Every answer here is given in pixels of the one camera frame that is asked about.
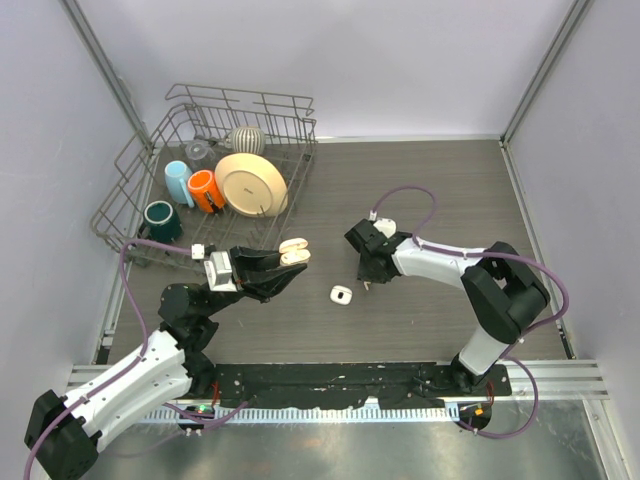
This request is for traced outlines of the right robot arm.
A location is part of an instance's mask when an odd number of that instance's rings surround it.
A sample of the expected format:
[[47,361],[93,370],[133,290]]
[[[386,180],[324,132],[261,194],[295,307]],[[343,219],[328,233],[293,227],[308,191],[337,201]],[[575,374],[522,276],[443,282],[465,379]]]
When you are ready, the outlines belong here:
[[359,255],[357,278],[385,284],[396,277],[420,277],[465,292],[478,326],[442,374],[416,382],[427,391],[472,395],[488,372],[548,306],[543,283],[511,245],[463,249],[425,241],[363,219],[344,238]]

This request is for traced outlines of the white earbud charging case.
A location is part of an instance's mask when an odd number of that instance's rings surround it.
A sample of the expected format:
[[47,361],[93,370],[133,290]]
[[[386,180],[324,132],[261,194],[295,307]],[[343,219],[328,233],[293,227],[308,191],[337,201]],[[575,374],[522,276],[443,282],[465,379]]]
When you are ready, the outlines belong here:
[[349,305],[351,303],[352,297],[352,290],[341,285],[333,286],[329,295],[329,298],[332,302],[342,306]]

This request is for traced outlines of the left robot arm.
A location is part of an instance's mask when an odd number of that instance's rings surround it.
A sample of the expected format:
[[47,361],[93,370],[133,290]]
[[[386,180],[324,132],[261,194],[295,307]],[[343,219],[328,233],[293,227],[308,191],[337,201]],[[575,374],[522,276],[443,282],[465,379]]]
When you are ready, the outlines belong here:
[[23,476],[35,464],[51,479],[79,479],[121,433],[151,410],[187,394],[205,397],[215,367],[204,349],[217,331],[211,316],[250,298],[265,303],[302,273],[311,258],[303,239],[275,250],[202,244],[188,248],[147,241],[147,246],[202,263],[204,284],[171,284],[161,295],[160,326],[142,331],[142,343],[94,379],[34,402],[25,444]]

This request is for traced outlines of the pink earbud case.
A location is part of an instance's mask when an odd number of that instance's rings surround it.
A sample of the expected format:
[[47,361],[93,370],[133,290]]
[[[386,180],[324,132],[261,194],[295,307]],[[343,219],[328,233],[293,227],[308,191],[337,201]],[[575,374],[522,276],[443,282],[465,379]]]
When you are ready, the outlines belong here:
[[301,237],[283,241],[279,245],[280,265],[291,266],[307,263],[311,258],[309,242]]

